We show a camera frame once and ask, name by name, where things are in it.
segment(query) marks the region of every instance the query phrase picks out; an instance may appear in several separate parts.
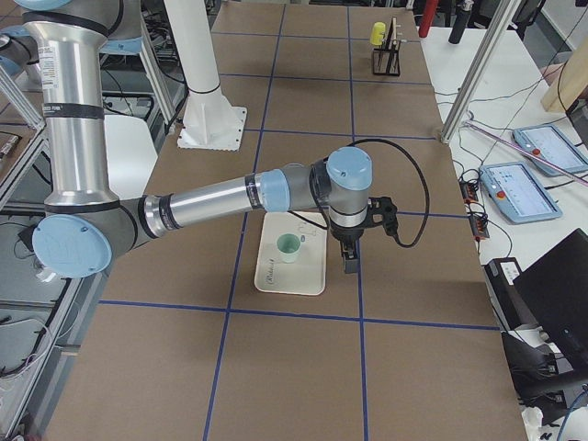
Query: white tray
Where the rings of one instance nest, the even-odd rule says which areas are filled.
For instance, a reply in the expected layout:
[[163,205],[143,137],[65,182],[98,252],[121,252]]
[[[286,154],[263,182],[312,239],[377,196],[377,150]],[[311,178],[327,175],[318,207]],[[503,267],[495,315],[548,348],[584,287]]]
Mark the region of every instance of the white tray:
[[[324,225],[320,213],[300,212]],[[297,234],[302,242],[296,262],[281,261],[276,241],[284,233]],[[261,231],[255,287],[264,292],[318,296],[324,290],[327,231],[288,213],[267,213]]]

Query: red handle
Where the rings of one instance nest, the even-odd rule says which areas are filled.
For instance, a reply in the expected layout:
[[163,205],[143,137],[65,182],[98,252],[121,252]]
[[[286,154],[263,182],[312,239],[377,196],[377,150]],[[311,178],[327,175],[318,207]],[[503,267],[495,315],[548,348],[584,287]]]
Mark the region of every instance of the red handle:
[[419,37],[422,39],[429,35],[429,28],[431,28],[431,23],[433,23],[438,4],[439,0],[427,0],[426,2],[423,19],[421,20],[421,26],[419,27]]

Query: robotic arm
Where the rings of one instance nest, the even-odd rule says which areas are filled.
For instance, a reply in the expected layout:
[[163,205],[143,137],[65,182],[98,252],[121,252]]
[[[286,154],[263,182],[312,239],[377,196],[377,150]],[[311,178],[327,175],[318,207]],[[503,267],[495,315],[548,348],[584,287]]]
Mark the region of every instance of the robotic arm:
[[24,26],[39,47],[51,146],[48,216],[33,235],[45,266],[62,276],[86,277],[169,231],[252,209],[319,208],[325,228],[341,243],[345,272],[357,271],[356,240],[366,228],[381,225],[395,236],[396,208],[389,198],[368,196],[371,160],[357,147],[343,147],[310,166],[287,165],[185,193],[120,201],[108,186],[98,51],[117,32],[126,32],[123,40],[134,38],[121,24],[132,22],[127,15],[139,19],[139,1],[17,3],[28,9]]

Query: yellow object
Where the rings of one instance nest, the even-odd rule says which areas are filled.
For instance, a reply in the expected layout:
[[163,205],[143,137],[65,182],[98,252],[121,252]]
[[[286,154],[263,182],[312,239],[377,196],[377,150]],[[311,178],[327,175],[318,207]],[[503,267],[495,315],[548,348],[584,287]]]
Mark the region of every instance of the yellow object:
[[369,42],[374,46],[381,46],[386,36],[386,23],[381,21],[374,23],[374,27],[371,30],[371,37]]

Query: black band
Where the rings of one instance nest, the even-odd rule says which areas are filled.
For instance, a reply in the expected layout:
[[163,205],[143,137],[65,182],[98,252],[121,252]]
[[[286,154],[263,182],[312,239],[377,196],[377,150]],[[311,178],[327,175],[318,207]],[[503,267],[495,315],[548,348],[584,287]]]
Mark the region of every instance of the black band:
[[31,21],[49,21],[50,23],[60,23],[62,25],[74,25],[79,26],[80,28],[93,30],[94,32],[104,35],[105,37],[108,36],[107,27],[100,23],[88,20],[87,18],[74,17],[67,14],[61,14],[59,12],[25,12],[22,15],[22,22],[28,23]]
[[220,87],[221,87],[221,83],[219,83],[219,85],[217,85],[214,89],[207,90],[206,92],[199,92],[198,90],[191,89],[189,86],[187,86],[187,88],[190,92],[194,92],[195,94],[200,94],[200,95],[211,94],[215,90],[218,90]]
[[124,0],[119,0],[119,13],[117,14],[117,19],[114,20],[114,23],[112,24],[112,26],[108,30],[108,35],[113,34],[114,31],[119,28],[120,23],[122,22],[122,18],[124,15],[125,15],[125,2],[124,2]]
[[141,199],[139,199],[139,223],[141,224],[141,227],[143,228],[143,231],[145,232],[145,234],[147,234],[149,237],[151,237],[152,239],[157,239],[157,235],[153,234],[153,232],[151,231],[151,228],[149,228],[149,224],[147,223],[147,220],[145,219],[145,199],[147,197],[143,196]]
[[262,209],[264,206],[259,198],[257,185],[255,184],[255,174],[251,173],[245,177],[245,189],[252,209]]
[[104,119],[104,109],[89,104],[45,103],[43,117]]
[[341,216],[350,217],[350,216],[356,216],[359,213],[363,212],[366,209],[366,207],[364,207],[363,209],[361,209],[360,211],[357,211],[355,213],[342,213],[341,211],[337,211],[336,209],[334,209],[333,206],[329,206],[329,209],[333,210],[335,213],[337,213],[337,214],[339,214]]
[[159,198],[159,216],[162,218],[162,222],[167,230],[179,230],[182,226],[175,221],[174,213],[172,213],[170,206],[172,196],[173,193]]
[[130,251],[135,247],[135,243],[137,243],[137,238],[139,237],[139,228],[137,227],[137,221],[135,220],[135,217],[132,215],[130,210],[127,209],[124,205],[121,205],[120,209],[122,209],[125,212],[125,214],[127,216],[129,216],[130,223],[132,223],[132,229],[135,233],[135,237],[132,240],[132,245],[129,248],[129,251]]
[[114,200],[112,202],[105,202],[103,204],[93,205],[47,205],[45,204],[45,211],[53,214],[77,214],[77,213],[98,213],[99,211],[108,211],[110,209],[118,209],[120,201]]

